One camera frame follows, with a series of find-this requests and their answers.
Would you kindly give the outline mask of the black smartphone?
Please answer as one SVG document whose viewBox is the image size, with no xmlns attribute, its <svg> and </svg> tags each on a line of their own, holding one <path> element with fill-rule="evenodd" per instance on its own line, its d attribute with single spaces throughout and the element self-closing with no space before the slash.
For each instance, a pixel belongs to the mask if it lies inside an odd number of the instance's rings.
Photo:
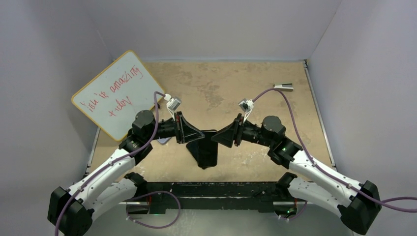
<svg viewBox="0 0 417 236">
<path fill-rule="evenodd" d="M 200 151 L 199 151 L 199 146 L 198 143 L 195 142 L 191 142 L 188 143 L 186 145 L 187 150 L 189 151 L 189 153 L 192 155 L 192 157 L 195 159 L 197 166 L 203 170 L 207 169 L 208 167 L 205 166 L 201 161 L 200 161 Z"/>
</svg>

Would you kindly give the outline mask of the lavender phone case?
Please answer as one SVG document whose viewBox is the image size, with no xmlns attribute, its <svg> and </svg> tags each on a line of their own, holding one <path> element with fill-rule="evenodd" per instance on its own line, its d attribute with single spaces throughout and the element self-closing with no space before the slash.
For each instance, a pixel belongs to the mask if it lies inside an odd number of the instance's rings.
<svg viewBox="0 0 417 236">
<path fill-rule="evenodd" d="M 165 145 L 170 141 L 171 137 L 168 138 L 160 138 L 157 141 L 161 144 L 161 145 Z"/>
</svg>

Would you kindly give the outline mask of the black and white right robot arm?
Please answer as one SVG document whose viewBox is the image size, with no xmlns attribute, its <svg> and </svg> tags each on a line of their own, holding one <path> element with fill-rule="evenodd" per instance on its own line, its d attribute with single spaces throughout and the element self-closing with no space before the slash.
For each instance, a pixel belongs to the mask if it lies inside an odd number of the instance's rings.
<svg viewBox="0 0 417 236">
<path fill-rule="evenodd" d="M 353 232 L 365 235 L 382 207 L 358 191 L 379 200 L 377 186 L 368 180 L 361 183 L 346 177 L 316 158 L 309 159 L 306 151 L 286 137 L 285 132 L 286 127 L 279 117 L 267 116 L 262 125 L 257 126 L 239 114 L 230 125 L 218 131 L 212 141 L 229 148 L 239 146 L 242 141 L 268 147 L 268 156 L 275 164 L 308 178 L 282 177 L 283 183 L 276 187 L 280 199 L 294 197 L 311 202 L 334 213 Z"/>
</svg>

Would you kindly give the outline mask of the black phone case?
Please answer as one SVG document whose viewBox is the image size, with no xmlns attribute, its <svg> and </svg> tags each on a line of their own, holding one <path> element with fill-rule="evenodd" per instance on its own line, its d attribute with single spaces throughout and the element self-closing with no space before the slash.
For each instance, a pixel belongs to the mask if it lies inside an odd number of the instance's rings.
<svg viewBox="0 0 417 236">
<path fill-rule="evenodd" d="M 200 161 L 207 166 L 215 167 L 218 160 L 218 143 L 213 142 L 211 137 L 214 136 L 216 130 L 205 130 L 203 131 L 205 137 L 197 141 L 200 151 Z"/>
</svg>

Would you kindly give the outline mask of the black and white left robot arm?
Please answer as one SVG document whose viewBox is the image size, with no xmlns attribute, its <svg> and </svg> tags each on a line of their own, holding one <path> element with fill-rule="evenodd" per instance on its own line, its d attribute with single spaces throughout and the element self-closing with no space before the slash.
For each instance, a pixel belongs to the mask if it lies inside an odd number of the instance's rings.
<svg viewBox="0 0 417 236">
<path fill-rule="evenodd" d="M 47 218 L 55 226 L 55 235 L 82 236 L 100 215 L 118 203 L 153 195 L 140 174 L 129 172 L 151 152 L 151 141 L 175 137 L 177 143 L 186 144 L 204 136 L 181 112 L 159 121 L 158 114 L 140 111 L 119 148 L 101 166 L 72 186 L 52 192 Z"/>
</svg>

